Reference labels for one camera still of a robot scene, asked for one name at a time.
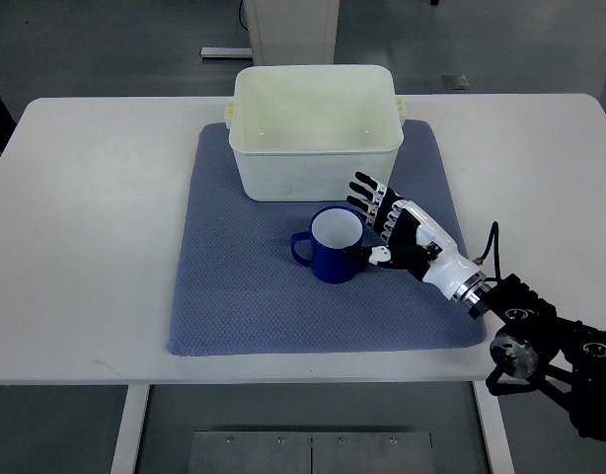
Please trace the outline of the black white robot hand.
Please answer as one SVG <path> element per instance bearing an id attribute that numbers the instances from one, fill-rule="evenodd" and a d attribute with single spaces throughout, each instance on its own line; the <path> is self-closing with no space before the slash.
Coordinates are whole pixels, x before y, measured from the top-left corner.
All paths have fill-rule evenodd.
<path id="1" fill-rule="evenodd" d="M 479 266 L 423 209 L 372 177 L 356 172 L 347 201 L 380 239 L 374 247 L 348 247 L 344 253 L 368 264 L 406 270 L 436 286 L 443 296 L 473 307 L 491 290 Z"/>

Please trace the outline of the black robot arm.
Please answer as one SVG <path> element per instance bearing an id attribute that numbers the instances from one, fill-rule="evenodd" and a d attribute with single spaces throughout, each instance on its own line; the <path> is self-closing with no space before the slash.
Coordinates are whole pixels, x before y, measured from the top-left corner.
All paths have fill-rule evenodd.
<path id="1" fill-rule="evenodd" d="M 580 436 L 606 442 L 606 331 L 559 317 L 518 276 L 502 276 L 498 238 L 494 222 L 484 252 L 474 260 L 479 265 L 493 254 L 494 276 L 464 300 L 472 317 L 491 312 L 503 322 L 490 344 L 490 393 L 538 390 L 568 412 Z"/>

